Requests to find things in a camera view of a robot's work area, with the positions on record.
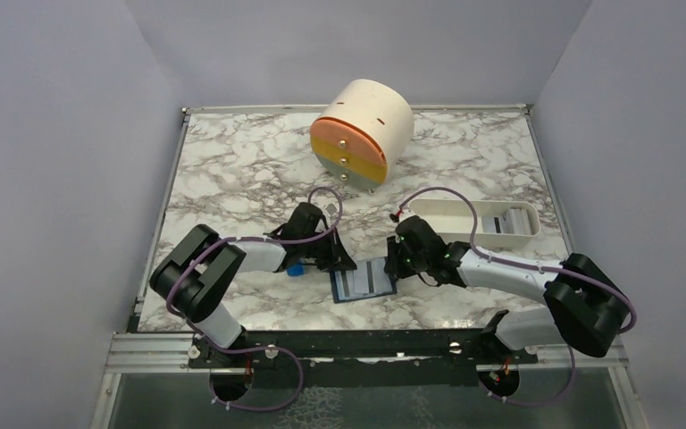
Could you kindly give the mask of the white striped card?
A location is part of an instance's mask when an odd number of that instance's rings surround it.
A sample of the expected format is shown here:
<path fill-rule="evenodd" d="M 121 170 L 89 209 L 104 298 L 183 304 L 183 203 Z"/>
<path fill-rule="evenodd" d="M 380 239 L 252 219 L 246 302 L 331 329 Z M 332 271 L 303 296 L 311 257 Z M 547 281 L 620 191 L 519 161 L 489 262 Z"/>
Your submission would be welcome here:
<path fill-rule="evenodd" d="M 339 273 L 338 278 L 339 298 L 350 300 L 360 295 L 356 288 L 356 272 L 345 271 Z"/>
<path fill-rule="evenodd" d="M 381 295 L 392 291 L 390 278 L 384 270 L 385 264 L 384 258 L 374 258 L 363 262 L 356 280 L 359 293 Z"/>

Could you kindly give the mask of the blue card holder wallet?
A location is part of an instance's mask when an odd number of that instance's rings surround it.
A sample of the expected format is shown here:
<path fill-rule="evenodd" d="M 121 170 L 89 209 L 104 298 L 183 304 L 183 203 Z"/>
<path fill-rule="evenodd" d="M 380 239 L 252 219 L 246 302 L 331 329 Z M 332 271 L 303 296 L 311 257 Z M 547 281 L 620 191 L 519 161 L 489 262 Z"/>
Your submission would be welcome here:
<path fill-rule="evenodd" d="M 356 264 L 355 270 L 330 273 L 331 292 L 335 303 L 397 294 L 396 282 L 385 272 L 385 257 L 370 258 Z"/>

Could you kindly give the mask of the white rectangular plastic tray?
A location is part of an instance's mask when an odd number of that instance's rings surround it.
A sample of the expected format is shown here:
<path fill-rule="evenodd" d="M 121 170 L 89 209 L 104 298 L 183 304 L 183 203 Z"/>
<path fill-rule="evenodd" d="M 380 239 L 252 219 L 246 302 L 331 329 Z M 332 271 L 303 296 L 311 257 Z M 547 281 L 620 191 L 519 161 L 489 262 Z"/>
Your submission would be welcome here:
<path fill-rule="evenodd" d="M 482 232 L 483 216 L 503 216 L 510 207 L 527 210 L 533 228 L 531 236 Z M 472 206 L 468 206 L 460 199 L 415 198 L 408 203 L 407 208 L 411 214 L 425 220 L 447 242 L 467 242 L 472 228 L 475 228 L 475 244 L 487 249 L 521 249 L 541 231 L 537 210 L 531 204 L 522 201 L 474 201 Z"/>

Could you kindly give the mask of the stack of white cards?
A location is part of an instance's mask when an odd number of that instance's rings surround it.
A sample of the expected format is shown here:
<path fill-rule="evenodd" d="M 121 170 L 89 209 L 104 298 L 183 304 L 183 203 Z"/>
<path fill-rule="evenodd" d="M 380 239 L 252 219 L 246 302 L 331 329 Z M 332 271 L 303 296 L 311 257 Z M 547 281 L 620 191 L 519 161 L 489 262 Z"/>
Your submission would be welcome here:
<path fill-rule="evenodd" d="M 510 207 L 502 216 L 507 234 L 527 235 L 533 234 L 531 219 L 526 209 Z"/>

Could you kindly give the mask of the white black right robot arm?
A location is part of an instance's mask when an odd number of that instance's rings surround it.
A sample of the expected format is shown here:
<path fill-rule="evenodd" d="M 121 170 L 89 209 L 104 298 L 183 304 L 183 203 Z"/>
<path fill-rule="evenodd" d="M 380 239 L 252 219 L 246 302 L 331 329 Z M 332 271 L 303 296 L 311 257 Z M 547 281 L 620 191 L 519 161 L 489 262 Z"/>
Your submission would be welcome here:
<path fill-rule="evenodd" d="M 552 344 L 602 358 L 615 337 L 635 325 L 630 300 L 589 257 L 498 256 L 470 242 L 446 243 L 418 216 L 400 222 L 388 237 L 384 271 L 393 281 L 426 274 L 436 286 L 500 290 L 540 303 L 491 318 L 479 343 L 481 355 L 493 364 L 517 350 Z"/>

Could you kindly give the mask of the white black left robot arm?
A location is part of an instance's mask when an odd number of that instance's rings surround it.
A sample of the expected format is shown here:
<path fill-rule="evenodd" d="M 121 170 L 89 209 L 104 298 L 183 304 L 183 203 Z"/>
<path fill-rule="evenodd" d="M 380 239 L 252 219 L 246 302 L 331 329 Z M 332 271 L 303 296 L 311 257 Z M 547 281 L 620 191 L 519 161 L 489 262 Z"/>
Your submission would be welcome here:
<path fill-rule="evenodd" d="M 325 273 L 353 271 L 337 230 L 321 208 L 301 202 L 289 220 L 259 238 L 222 238 L 211 227 L 193 227 L 154 269 L 150 289 L 168 308 L 212 341 L 219 364 L 235 366 L 245 355 L 244 327 L 222 304 L 239 273 L 282 273 L 294 265 Z"/>

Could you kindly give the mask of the small blue plastic box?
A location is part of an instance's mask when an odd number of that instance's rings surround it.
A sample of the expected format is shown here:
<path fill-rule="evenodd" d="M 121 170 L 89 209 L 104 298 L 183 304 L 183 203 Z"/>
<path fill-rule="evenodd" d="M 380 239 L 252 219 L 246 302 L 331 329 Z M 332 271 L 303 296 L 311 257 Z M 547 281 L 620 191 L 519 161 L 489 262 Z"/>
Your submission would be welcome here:
<path fill-rule="evenodd" d="M 289 277 L 299 277 L 305 274 L 305 266 L 303 264 L 296 264 L 286 269 L 286 274 Z"/>

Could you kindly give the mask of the round beige drawer cabinet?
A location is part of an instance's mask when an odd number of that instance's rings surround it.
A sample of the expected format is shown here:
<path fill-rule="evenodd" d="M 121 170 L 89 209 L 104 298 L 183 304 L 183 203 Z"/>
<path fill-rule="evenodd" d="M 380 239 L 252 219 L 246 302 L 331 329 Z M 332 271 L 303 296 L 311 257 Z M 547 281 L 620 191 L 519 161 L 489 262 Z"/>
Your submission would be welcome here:
<path fill-rule="evenodd" d="M 309 135 L 328 172 L 373 191 L 393 174 L 412 140 L 414 112 L 396 90 L 375 80 L 353 80 L 312 122 Z"/>

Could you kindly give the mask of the black metal base rail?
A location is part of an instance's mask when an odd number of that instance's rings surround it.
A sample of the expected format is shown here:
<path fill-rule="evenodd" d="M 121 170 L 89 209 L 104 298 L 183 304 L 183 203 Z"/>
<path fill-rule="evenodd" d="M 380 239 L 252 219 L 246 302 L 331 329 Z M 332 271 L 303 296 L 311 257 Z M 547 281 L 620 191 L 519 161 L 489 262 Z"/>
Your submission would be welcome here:
<path fill-rule="evenodd" d="M 232 348 L 234 356 L 195 338 L 188 367 L 244 378 L 256 388 L 294 387 L 300 377 L 313 387 L 450 385 L 474 387 L 478 369 L 505 362 L 533 364 L 524 350 L 489 350 L 480 328 L 249 331 Z"/>

